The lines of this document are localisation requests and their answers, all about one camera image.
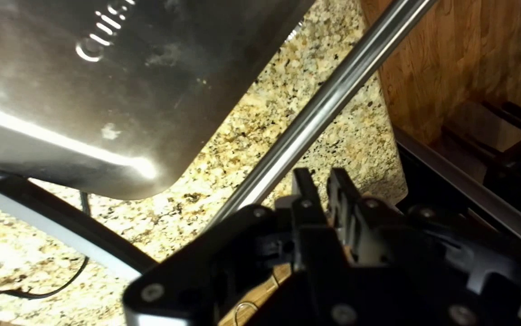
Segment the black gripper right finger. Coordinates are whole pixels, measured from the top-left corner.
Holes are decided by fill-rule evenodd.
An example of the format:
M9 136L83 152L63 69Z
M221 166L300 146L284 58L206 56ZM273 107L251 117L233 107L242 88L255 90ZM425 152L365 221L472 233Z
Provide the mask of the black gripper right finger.
M391 210L360 194L344 168L327 177L329 213L349 250L358 326L438 326L436 315L374 232Z

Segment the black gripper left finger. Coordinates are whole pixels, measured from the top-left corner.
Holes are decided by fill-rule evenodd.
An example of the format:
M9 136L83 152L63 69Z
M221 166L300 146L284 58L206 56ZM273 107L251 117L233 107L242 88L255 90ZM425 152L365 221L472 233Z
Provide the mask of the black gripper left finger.
M315 318L320 326L355 326L351 268L308 168L293 170L293 194L297 264L306 273Z

